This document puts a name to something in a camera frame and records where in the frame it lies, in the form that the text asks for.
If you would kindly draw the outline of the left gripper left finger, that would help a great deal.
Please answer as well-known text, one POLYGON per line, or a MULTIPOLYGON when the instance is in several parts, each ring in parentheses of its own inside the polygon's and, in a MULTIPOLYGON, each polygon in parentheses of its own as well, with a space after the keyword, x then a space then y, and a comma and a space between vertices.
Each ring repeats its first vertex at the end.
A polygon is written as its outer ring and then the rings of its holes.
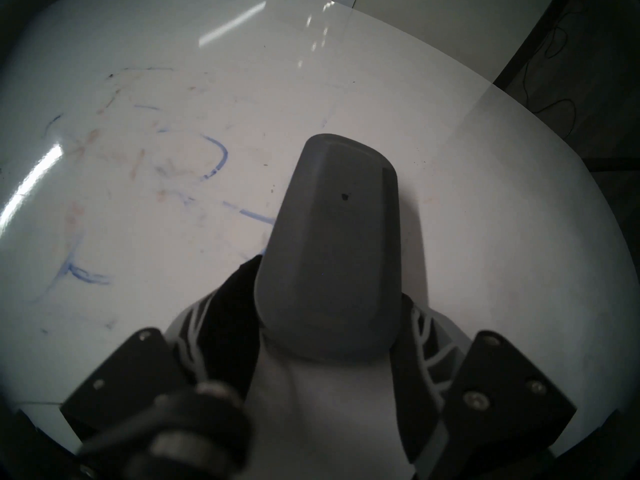
POLYGON ((157 396, 221 381, 244 401, 260 351, 254 286, 263 255, 182 310, 161 333, 133 333, 60 406, 80 440, 149 407, 157 396))

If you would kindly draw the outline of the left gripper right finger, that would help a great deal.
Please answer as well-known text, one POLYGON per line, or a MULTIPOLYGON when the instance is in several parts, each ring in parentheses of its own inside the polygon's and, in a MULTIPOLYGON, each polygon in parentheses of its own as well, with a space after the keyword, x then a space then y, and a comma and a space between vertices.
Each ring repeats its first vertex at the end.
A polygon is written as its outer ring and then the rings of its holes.
POLYGON ((470 479, 522 460, 551 446, 577 411, 503 335, 471 340, 406 294, 390 368, 411 479, 470 479))

